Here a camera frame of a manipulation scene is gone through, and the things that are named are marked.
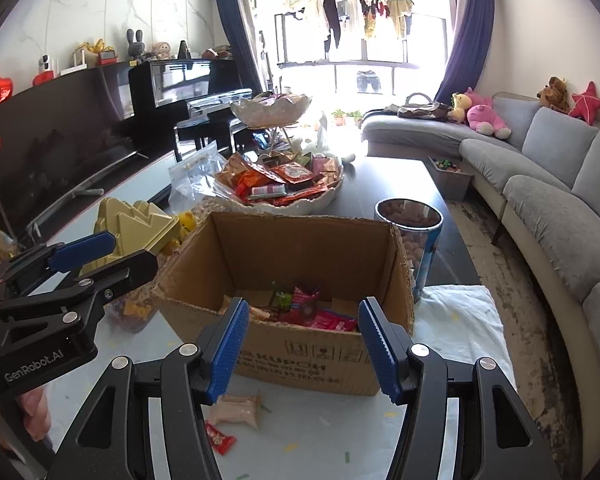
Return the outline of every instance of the pink starfish plush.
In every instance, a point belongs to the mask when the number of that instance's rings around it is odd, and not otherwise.
[[[582,94],[573,94],[576,107],[569,112],[570,117],[583,118],[589,126],[593,126],[596,114],[600,110],[600,97],[596,92],[596,84],[591,81]]]

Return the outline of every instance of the printed symbol on cardboard box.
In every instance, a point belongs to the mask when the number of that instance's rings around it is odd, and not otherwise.
[[[304,343],[295,343],[293,341],[285,341],[286,353],[289,355],[299,355],[307,357],[306,345]]]
[[[340,361],[344,361],[346,363],[359,363],[360,359],[362,359],[362,350],[357,350],[355,348],[340,349]]]
[[[316,359],[325,359],[327,361],[333,361],[334,354],[335,348],[333,346],[314,345],[314,357]]]

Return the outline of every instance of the yellow plush toy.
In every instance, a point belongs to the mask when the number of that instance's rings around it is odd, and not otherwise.
[[[471,98],[465,94],[454,94],[454,109],[451,110],[447,117],[454,123],[464,123],[466,111],[471,108]]]

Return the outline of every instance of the blue curtain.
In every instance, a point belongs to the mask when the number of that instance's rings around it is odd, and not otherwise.
[[[453,94],[477,85],[491,44],[494,10],[495,0],[467,0],[436,101],[452,104]]]
[[[234,55],[240,80],[245,88],[251,88],[254,94],[262,92],[258,68],[251,57],[247,33],[240,15],[238,0],[216,0],[218,13],[226,38],[231,44],[231,52]]]

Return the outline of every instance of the black table top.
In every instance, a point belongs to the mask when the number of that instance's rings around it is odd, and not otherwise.
[[[432,205],[444,218],[426,285],[480,285],[469,251],[429,171],[419,160],[365,156],[345,164],[342,189],[321,215],[373,218],[385,198],[409,198]]]

